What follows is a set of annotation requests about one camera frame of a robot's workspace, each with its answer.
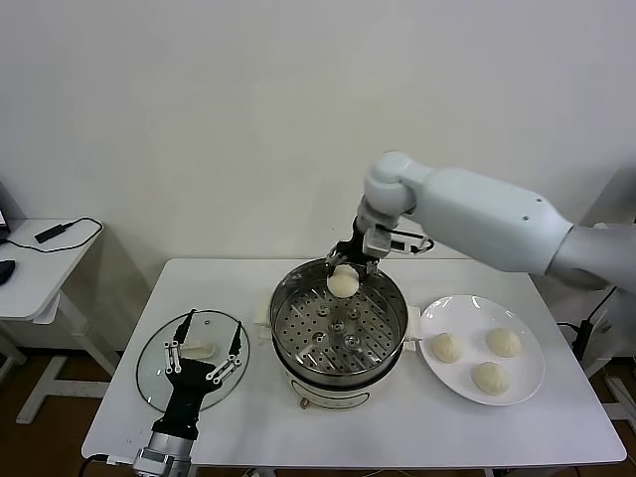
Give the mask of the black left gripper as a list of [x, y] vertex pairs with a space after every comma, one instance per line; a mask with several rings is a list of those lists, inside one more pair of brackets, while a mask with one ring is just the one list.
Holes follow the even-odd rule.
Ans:
[[219, 366], [198, 360], [180, 358], [181, 346], [188, 335], [196, 309], [190, 310], [177, 326], [173, 338], [164, 343], [165, 372], [172, 392], [162, 417], [153, 423], [152, 431], [187, 440], [196, 440], [197, 422], [205, 396], [217, 391], [227, 377], [242, 366], [239, 356], [242, 323], [237, 324], [228, 355]]

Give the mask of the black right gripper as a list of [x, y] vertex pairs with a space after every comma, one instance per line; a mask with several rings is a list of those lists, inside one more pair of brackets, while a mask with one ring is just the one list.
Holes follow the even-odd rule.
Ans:
[[352, 235], [348, 240], [338, 241], [328, 252], [325, 263], [328, 272], [334, 272], [341, 263], [363, 265], [368, 277], [378, 274], [380, 260], [363, 252], [364, 233], [357, 225], [357, 219], [352, 223]]

